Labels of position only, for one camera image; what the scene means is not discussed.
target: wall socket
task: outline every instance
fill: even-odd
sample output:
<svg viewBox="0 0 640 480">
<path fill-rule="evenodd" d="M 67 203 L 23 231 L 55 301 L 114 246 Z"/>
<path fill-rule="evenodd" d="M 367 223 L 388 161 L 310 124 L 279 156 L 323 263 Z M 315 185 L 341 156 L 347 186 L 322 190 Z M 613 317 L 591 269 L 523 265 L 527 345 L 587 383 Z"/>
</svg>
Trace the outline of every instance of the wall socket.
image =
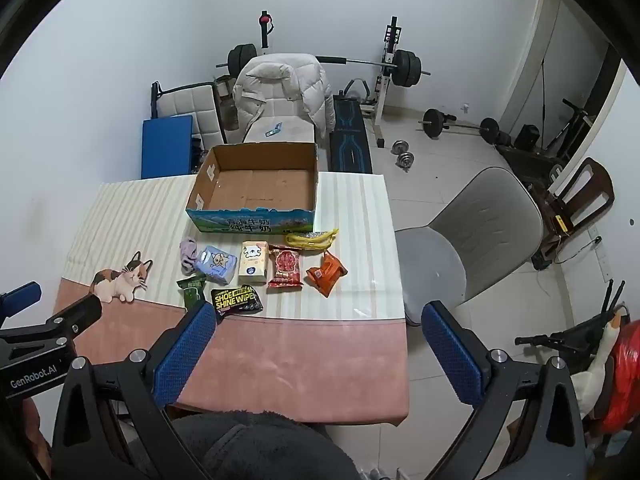
<svg viewBox="0 0 640 480">
<path fill-rule="evenodd" d="M 588 233 L 591 237 L 591 240 L 595 240 L 598 237 L 598 228 L 595 226 L 595 224 L 589 227 Z M 612 275 L 611 266 L 609 265 L 609 260 L 607 259 L 607 253 L 604 250 L 604 240 L 596 245 L 596 257 L 598 259 L 598 264 L 600 265 L 600 271 L 602 272 L 602 279 L 605 282 L 608 282 L 612 278 Z"/>
</svg>

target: table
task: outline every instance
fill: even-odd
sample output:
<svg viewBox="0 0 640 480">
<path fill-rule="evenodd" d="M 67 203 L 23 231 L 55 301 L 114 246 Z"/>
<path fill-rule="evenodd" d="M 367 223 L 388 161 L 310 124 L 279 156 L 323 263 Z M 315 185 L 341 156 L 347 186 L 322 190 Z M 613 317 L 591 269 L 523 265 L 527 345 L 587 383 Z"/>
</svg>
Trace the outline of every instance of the table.
<svg viewBox="0 0 640 480">
<path fill-rule="evenodd" d="M 282 243 L 282 236 L 199 232 L 184 211 L 193 183 L 194 176 L 176 176 L 100 188 L 66 259 L 56 311 L 86 294 L 98 270 L 119 270 L 136 251 L 154 262 L 133 303 L 103 304 L 102 319 L 76 338 L 78 355 L 94 364 L 121 360 L 178 323 L 185 236 L 234 254 L 245 240 Z M 404 304 L 384 178 L 321 172 L 317 196 L 314 230 L 340 229 L 331 251 L 349 273 L 329 298 L 308 284 L 276 293 L 257 286 L 264 310 L 224 320 L 180 404 L 334 424 L 399 424 L 407 416 Z M 320 259 L 303 253 L 302 271 Z"/>
</svg>

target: bunch of bananas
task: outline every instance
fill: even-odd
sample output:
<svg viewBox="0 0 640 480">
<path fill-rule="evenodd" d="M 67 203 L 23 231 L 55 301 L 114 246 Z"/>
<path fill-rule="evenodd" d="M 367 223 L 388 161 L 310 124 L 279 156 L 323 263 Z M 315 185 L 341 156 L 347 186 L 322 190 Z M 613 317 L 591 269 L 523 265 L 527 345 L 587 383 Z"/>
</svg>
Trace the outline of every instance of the bunch of bananas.
<svg viewBox="0 0 640 480">
<path fill-rule="evenodd" d="M 289 233 L 285 235 L 285 243 L 289 247 L 308 249 L 311 251 L 324 251 L 334 243 L 338 229 L 318 233 Z"/>
</svg>

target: calico cat print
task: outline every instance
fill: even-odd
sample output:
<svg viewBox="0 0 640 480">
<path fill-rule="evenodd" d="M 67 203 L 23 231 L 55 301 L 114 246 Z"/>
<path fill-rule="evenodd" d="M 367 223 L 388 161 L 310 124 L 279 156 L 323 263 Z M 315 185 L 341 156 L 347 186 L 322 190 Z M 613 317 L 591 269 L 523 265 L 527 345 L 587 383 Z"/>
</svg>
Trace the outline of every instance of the calico cat print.
<svg viewBox="0 0 640 480">
<path fill-rule="evenodd" d="M 153 265 L 153 260 L 142 262 L 140 251 L 133 255 L 131 261 L 121 272 L 103 269 L 97 272 L 89 287 L 89 292 L 98 296 L 101 302 L 111 303 L 113 298 L 131 303 L 133 291 L 141 286 L 146 289 L 146 274 Z"/>
</svg>

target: person's hand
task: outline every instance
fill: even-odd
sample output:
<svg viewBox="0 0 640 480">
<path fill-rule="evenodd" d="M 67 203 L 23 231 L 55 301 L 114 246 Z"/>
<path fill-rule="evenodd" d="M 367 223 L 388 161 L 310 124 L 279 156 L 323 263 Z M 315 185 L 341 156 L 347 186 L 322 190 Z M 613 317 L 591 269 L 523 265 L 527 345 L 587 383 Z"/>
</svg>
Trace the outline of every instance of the person's hand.
<svg viewBox="0 0 640 480">
<path fill-rule="evenodd" d="M 33 399 L 23 400 L 22 413 L 24 418 L 24 433 L 31 443 L 31 450 L 44 471 L 50 477 L 51 456 L 49 453 L 49 444 L 40 433 L 40 414 Z"/>
</svg>

